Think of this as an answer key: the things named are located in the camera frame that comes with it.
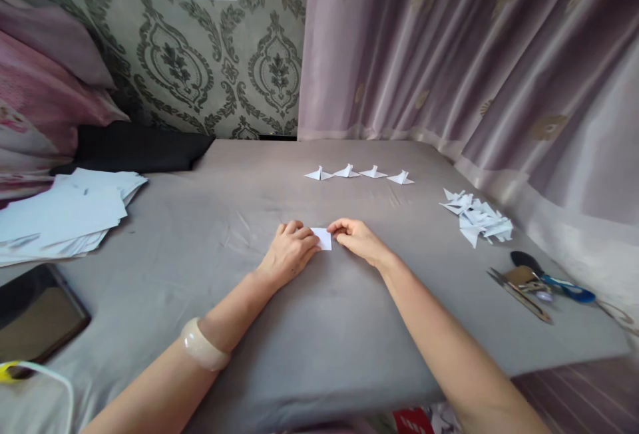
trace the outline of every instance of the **bangle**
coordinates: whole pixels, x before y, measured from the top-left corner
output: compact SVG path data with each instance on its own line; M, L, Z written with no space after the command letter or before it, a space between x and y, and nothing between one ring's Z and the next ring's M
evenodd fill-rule
M184 328L180 337L186 353L195 359L207 371L221 371L231 360L230 354L220 351L212 345L198 327L200 318L191 319Z

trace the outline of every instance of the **white cable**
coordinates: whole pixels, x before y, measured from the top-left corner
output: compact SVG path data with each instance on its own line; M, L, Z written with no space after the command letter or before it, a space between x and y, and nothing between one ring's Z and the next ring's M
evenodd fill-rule
M52 371L48 367L44 367L43 365L31 363L28 361L11 361L7 363L2 363L0 364L0 368L2 368L4 365L7 365L7 364L16 365L15 364L16 362L18 363L17 365L19 366L32 369L33 371L38 371L39 373L42 373L42 374L46 374L49 377L52 377L56 381L60 381L62 384L65 385L65 387L67 388L67 391L69 392L69 414L67 415L67 433L71 434L71 427L73 423L73 406L75 405L75 397L73 395L73 386L71 385L71 382L66 377L59 375L57 372Z

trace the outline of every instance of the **damask wallpaper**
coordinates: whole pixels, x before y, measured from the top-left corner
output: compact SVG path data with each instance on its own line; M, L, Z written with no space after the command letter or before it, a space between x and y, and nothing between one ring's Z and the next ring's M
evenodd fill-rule
M220 138L295 134L306 0L25 0L81 21L132 120Z

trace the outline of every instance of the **smartphone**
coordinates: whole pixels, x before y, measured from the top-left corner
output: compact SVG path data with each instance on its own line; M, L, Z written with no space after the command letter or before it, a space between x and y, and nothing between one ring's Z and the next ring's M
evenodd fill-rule
M41 264L0 286L0 363L44 364L80 334L91 317L54 264ZM14 379L33 372L9 368Z

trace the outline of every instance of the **bed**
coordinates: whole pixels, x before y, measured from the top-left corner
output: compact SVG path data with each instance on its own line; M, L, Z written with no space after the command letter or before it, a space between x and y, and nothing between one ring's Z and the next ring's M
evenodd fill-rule
M304 177L348 162L404 169L415 183ZM517 230L513 241L480 240L474 250L438 203L443 188L477 191L426 144L217 140L192 172L148 177L94 254L59 264L93 316L49 363L75 386L76 429L255 268L278 223L291 219L365 220L510 376L629 352L597 306L557 296L548 325L490 279L489 266L512 268L511 250L561 274ZM0 283L30 267L0 270ZM379 276L333 243L268 304L186 432L272 432L441 398ZM61 432L66 408L63 388L42 376L0 387L3 432Z

